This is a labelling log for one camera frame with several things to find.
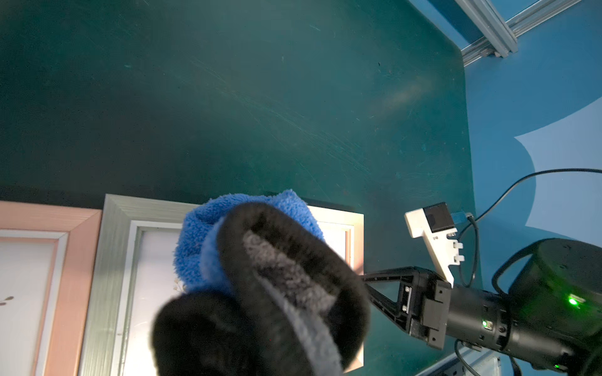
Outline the pink picture frame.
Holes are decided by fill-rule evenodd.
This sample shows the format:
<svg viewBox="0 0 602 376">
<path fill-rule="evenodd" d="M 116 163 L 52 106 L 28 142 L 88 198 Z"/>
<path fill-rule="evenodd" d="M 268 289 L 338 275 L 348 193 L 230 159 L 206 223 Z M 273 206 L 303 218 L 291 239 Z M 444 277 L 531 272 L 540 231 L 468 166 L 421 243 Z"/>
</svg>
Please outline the pink picture frame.
<svg viewBox="0 0 602 376">
<path fill-rule="evenodd" d="M 326 244 L 358 275 L 364 273 L 364 215 L 309 206 Z"/>
<path fill-rule="evenodd" d="M 102 212 L 1 203 L 1 373 L 76 375 Z"/>
</svg>

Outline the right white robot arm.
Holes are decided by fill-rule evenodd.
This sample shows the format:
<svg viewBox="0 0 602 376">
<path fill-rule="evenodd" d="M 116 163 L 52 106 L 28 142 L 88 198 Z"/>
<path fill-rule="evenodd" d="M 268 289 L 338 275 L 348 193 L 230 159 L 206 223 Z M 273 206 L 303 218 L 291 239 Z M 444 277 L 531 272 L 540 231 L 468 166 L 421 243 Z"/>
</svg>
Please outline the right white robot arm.
<svg viewBox="0 0 602 376">
<path fill-rule="evenodd" d="M 451 337 L 569 375 L 601 373 L 601 250 L 536 241 L 509 259 L 525 266 L 508 291 L 450 283 L 406 267 L 364 276 L 371 303 L 403 332 L 441 348 Z"/>
</svg>

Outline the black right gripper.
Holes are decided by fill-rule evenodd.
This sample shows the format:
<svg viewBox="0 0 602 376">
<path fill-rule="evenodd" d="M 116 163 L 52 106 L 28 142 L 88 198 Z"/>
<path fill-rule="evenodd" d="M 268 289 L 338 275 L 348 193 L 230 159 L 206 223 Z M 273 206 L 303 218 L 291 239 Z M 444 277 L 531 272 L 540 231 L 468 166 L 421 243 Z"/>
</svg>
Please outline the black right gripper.
<svg viewBox="0 0 602 376">
<path fill-rule="evenodd" d="M 396 301 L 366 284 L 369 301 L 399 329 L 409 330 L 429 346 L 440 349 L 446 336 L 494 350 L 509 341 L 509 310 L 501 297 L 489 291 L 451 286 L 434 272 L 416 267 L 371 272 L 362 280 L 401 282 Z M 405 288 L 411 290 L 406 300 Z"/>
</svg>

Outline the grey-green picture frame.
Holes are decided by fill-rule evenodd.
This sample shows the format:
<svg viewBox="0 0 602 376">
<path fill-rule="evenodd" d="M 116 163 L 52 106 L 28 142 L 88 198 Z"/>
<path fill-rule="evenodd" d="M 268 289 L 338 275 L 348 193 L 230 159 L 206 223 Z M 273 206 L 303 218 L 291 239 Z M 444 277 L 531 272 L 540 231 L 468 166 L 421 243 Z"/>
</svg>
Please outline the grey-green picture frame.
<svg viewBox="0 0 602 376">
<path fill-rule="evenodd" d="M 193 204 L 108 194 L 78 373 L 154 375 L 151 330 L 183 294 L 174 250 Z"/>
</svg>

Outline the blue black-edged cloth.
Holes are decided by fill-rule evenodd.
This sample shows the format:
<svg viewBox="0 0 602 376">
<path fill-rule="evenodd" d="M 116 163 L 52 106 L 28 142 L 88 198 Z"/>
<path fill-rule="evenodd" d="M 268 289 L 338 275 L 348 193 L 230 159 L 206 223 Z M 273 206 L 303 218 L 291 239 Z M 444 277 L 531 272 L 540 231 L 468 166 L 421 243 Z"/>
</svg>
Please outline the blue black-edged cloth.
<svg viewBox="0 0 602 376">
<path fill-rule="evenodd" d="M 184 292 L 155 318 L 160 375 L 342 375 L 368 333 L 362 279 L 294 191 L 198 206 L 173 264 Z"/>
</svg>

